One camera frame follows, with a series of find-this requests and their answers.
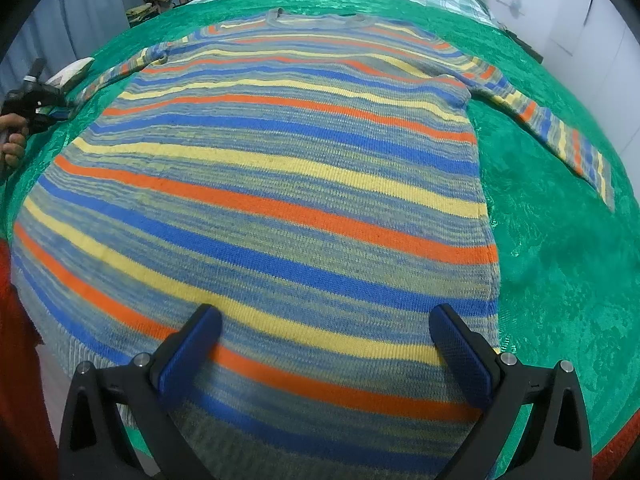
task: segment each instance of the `green velvet fabric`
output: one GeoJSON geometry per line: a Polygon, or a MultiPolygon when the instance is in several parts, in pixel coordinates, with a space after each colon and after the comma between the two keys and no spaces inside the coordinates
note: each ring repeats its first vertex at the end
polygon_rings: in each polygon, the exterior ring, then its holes
{"type": "MultiPolygon", "coordinates": [[[[526,364],[574,362],[588,409],[593,451],[640,406],[640,223],[623,165],[584,107],[500,30],[404,0],[220,0],[172,10],[119,35],[95,53],[86,85],[141,48],[197,27],[274,7],[304,14],[369,12],[411,20],[497,65],[520,91],[585,134],[608,158],[616,193],[609,212],[583,180],[489,104],[473,100],[481,178],[498,245],[500,341],[526,364]]],[[[30,140],[8,182],[3,231],[40,173],[127,85],[102,90],[71,122],[30,140]]],[[[504,470],[526,421],[521,413],[498,464],[504,470]]],[[[134,436],[140,446],[142,439],[134,436]]]]}

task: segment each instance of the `sweater sleeve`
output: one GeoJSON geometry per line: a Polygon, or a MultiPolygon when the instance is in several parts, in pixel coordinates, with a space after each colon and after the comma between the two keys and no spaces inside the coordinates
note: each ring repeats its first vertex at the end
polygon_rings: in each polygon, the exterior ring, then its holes
{"type": "Polygon", "coordinates": [[[613,211],[614,195],[608,161],[589,140],[568,126],[549,108],[512,86],[495,66],[477,57],[465,56],[457,77],[472,93],[480,94],[517,117],[540,142],[545,144],[575,174],[586,180],[613,211]]]}
{"type": "Polygon", "coordinates": [[[89,86],[84,88],[74,99],[75,113],[100,90],[116,81],[119,81],[134,72],[142,70],[145,66],[156,63],[165,63],[168,58],[168,47],[170,43],[163,42],[154,46],[143,48],[135,56],[130,57],[123,63],[111,67],[100,74],[89,86]]]}

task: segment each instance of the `black device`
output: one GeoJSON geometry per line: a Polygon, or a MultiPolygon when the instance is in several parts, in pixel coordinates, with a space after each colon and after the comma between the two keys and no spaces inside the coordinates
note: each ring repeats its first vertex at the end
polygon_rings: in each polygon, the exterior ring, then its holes
{"type": "MultiPolygon", "coordinates": [[[[526,366],[496,354],[449,305],[430,314],[431,338],[468,402],[482,415],[436,480],[485,480],[523,404],[533,404],[520,445],[501,480],[591,480],[591,441],[578,377],[569,361],[526,366]]],[[[222,329],[202,305],[154,354],[124,366],[82,362],[67,397],[60,435],[60,480],[145,480],[117,403],[130,407],[166,480],[214,480],[168,411],[184,397],[222,329]]]]}
{"type": "MultiPolygon", "coordinates": [[[[44,69],[45,60],[41,57],[31,65],[29,73],[24,76],[20,88],[9,90],[4,96],[0,115],[17,114],[27,119],[30,134],[45,132],[59,119],[47,114],[37,112],[38,108],[46,106],[67,106],[65,93],[55,86],[38,81],[44,69]]],[[[0,132],[0,146],[7,142],[9,136],[14,133],[10,128],[0,132]]],[[[8,168],[4,163],[4,153],[0,154],[0,182],[8,174],[8,168]]]]}

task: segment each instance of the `blue gripper pad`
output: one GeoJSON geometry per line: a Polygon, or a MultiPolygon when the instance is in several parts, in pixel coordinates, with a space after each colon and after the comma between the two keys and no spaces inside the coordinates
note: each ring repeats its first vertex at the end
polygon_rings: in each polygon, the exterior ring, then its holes
{"type": "MultiPolygon", "coordinates": [[[[188,327],[193,318],[187,322],[188,327]]],[[[216,308],[203,309],[199,319],[181,345],[175,350],[169,362],[158,377],[158,399],[162,407],[173,410],[184,399],[193,384],[193,378],[204,363],[212,346],[222,332],[222,314],[216,308]]]]}
{"type": "MultiPolygon", "coordinates": [[[[473,334],[449,305],[439,305],[429,315],[429,331],[434,345],[446,361],[465,395],[466,402],[474,408],[485,410],[493,398],[494,381],[468,340],[473,334]],[[462,326],[456,326],[446,309],[456,316],[462,326]]],[[[491,348],[484,339],[485,345],[491,348]]]]}

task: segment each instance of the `striped sweater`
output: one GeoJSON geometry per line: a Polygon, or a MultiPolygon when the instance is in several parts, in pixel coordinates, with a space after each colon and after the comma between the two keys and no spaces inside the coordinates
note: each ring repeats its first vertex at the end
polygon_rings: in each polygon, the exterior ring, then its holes
{"type": "Polygon", "coordinates": [[[12,278],[46,344],[69,374],[122,364],[211,303],[222,339],[174,417],[214,475],[432,478],[478,413],[430,309],[498,345],[467,102],[519,118],[612,207],[606,160],[495,67],[374,16],[212,25],[78,105],[137,70],[14,227],[12,278]]]}

